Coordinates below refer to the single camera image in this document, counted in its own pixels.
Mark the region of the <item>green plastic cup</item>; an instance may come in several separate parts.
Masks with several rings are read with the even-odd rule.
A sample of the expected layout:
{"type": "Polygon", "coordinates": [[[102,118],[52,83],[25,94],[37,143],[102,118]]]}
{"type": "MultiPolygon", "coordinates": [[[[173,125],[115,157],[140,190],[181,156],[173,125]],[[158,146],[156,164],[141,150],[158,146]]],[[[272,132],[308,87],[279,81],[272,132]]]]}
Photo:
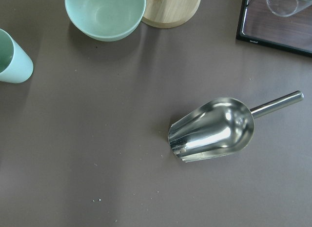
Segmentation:
{"type": "Polygon", "coordinates": [[[20,45],[3,29],[0,30],[0,81],[22,83],[34,70],[30,57],[20,45]]]}

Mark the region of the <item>clear wine glass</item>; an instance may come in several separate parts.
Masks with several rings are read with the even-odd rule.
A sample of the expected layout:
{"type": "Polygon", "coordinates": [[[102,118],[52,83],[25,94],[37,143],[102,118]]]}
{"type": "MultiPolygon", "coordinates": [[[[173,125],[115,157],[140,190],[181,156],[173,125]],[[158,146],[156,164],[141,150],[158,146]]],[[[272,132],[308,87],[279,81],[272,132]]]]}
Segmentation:
{"type": "Polygon", "coordinates": [[[312,5],[312,0],[266,0],[270,11],[280,17],[289,17],[312,5]]]}

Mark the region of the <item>metal scoop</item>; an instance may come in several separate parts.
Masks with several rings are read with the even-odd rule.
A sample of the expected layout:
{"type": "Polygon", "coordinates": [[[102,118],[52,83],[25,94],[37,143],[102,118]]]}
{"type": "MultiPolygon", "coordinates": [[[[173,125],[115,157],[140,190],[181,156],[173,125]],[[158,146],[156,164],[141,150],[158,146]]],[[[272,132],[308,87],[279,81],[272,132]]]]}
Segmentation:
{"type": "Polygon", "coordinates": [[[230,97],[214,99],[169,128],[173,153],[189,163],[227,156],[244,149],[254,135],[254,120],[303,100],[297,90],[252,109],[230,97]]]}

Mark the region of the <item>green plastic bowl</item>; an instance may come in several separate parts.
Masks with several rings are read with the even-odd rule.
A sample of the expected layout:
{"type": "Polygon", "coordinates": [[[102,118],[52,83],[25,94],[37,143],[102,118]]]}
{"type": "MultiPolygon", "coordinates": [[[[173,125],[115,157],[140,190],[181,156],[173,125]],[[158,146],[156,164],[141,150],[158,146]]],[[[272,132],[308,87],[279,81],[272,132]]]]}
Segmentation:
{"type": "Polygon", "coordinates": [[[98,41],[118,41],[140,24],[146,0],[64,0],[70,21],[98,41]]]}

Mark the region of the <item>black framed mirror tray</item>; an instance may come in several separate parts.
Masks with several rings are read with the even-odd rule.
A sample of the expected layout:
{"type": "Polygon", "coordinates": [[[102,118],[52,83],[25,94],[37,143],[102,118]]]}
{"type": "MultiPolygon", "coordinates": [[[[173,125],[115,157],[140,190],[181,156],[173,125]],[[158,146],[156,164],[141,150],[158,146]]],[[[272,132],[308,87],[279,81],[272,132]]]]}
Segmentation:
{"type": "Polygon", "coordinates": [[[242,0],[236,38],[312,56],[312,7],[289,17],[272,13],[266,0],[242,0]]]}

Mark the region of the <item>wooden cup tree stand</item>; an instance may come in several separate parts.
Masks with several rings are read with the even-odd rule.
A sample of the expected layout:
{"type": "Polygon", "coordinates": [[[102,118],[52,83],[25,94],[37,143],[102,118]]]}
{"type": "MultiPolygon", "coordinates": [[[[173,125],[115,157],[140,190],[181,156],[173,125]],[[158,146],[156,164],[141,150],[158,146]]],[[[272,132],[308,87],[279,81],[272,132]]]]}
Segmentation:
{"type": "Polygon", "coordinates": [[[201,0],[146,0],[142,22],[169,29],[183,25],[197,12],[201,0]]]}

